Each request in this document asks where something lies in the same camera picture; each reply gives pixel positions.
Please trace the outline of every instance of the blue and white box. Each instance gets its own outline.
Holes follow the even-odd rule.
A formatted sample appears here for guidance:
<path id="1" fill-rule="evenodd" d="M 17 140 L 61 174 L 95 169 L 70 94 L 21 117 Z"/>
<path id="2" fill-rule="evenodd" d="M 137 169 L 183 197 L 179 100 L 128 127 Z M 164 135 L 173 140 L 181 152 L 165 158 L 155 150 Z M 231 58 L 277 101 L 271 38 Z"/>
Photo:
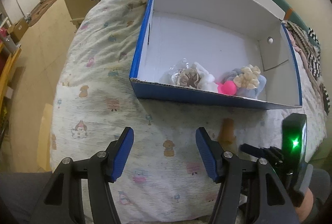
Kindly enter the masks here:
<path id="1" fill-rule="evenodd" d="M 148 0 L 129 77 L 136 96 L 265 110 L 300 108 L 300 77 L 281 22 L 284 15 L 272 0 Z M 258 66 L 267 83 L 258 100 L 161 84 L 162 75 L 183 58 L 200 63 L 216 81 L 235 68 Z"/>

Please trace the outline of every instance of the patterned bed sheet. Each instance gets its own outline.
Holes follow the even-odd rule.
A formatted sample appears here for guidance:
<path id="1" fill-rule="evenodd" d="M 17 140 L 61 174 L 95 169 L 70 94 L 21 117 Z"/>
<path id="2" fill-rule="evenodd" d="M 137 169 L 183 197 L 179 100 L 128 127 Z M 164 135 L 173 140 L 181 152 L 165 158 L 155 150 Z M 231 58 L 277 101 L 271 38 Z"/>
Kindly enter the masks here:
<path id="1" fill-rule="evenodd" d="M 237 144 L 281 146 L 281 122 L 308 116 L 309 160 L 326 136 L 319 93 L 296 53 L 303 108 L 247 110 L 138 100 L 129 70 L 147 0 L 101 0 L 87 14 L 69 48 L 57 85 L 51 128 L 51 166 L 64 157 L 91 157 L 118 139 L 124 127 L 135 141 L 122 176 L 111 184 L 122 223 L 180 221 L 209 215 L 218 185 L 207 176 L 195 144 L 205 127 L 217 139 L 224 118 L 234 120 Z M 84 212 L 92 217 L 86 181 Z"/>

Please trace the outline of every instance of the green light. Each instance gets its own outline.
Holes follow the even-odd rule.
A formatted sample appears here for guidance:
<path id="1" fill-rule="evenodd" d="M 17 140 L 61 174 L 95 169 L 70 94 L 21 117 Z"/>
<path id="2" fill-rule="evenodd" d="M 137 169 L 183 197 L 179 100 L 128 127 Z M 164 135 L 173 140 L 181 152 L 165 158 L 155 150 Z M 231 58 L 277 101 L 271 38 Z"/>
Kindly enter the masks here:
<path id="1" fill-rule="evenodd" d="M 293 141 L 293 149 L 298 146 L 299 144 L 299 141 L 298 141 L 298 138 L 296 138 L 294 141 Z"/>

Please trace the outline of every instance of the brown floor mat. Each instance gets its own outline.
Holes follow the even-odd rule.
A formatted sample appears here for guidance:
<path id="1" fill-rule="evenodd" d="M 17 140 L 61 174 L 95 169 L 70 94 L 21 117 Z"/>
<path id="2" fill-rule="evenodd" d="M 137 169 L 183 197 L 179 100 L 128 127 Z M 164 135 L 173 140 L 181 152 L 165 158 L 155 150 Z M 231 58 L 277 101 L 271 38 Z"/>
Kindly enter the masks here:
<path id="1" fill-rule="evenodd" d="M 52 6 L 54 2 L 57 0 L 45 0 L 44 2 L 40 3 L 39 6 L 37 6 L 31 13 L 31 21 L 29 23 L 29 26 L 33 26 L 35 23 L 38 22 L 38 20 L 41 18 L 41 16 L 49 9 L 49 7 Z"/>

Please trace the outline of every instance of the pink toy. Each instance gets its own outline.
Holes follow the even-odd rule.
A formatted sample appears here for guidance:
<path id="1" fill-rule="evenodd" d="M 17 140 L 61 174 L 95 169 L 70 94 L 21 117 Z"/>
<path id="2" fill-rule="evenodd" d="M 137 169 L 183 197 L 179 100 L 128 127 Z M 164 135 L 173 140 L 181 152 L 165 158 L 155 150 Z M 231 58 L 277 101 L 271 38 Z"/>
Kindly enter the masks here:
<path id="1" fill-rule="evenodd" d="M 233 96 L 236 94 L 236 85 L 233 81 L 226 81 L 224 84 L 216 83 L 218 85 L 218 93 Z"/>

